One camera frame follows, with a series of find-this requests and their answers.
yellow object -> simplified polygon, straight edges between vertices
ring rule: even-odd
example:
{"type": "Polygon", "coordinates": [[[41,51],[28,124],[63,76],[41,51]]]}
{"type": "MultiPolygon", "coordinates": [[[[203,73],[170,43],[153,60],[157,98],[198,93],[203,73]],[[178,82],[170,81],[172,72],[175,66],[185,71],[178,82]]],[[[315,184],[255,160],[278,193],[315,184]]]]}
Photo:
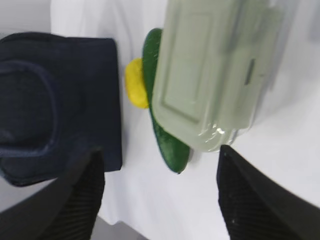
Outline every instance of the yellow object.
{"type": "Polygon", "coordinates": [[[142,58],[136,58],[126,66],[125,89],[133,105],[142,109],[149,107],[142,58]]]}

green vegetable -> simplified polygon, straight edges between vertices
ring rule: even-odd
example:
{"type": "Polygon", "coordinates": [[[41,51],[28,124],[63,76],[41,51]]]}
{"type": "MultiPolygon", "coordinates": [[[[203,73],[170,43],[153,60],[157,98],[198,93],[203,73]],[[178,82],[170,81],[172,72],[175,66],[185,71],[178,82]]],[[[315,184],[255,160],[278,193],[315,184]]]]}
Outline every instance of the green vegetable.
{"type": "Polygon", "coordinates": [[[162,29],[149,32],[143,46],[143,74],[147,91],[149,110],[153,130],[161,155],[167,166],[175,173],[181,173],[187,166],[190,154],[189,146],[167,133],[156,121],[153,115],[152,97],[158,64],[162,29]]]}

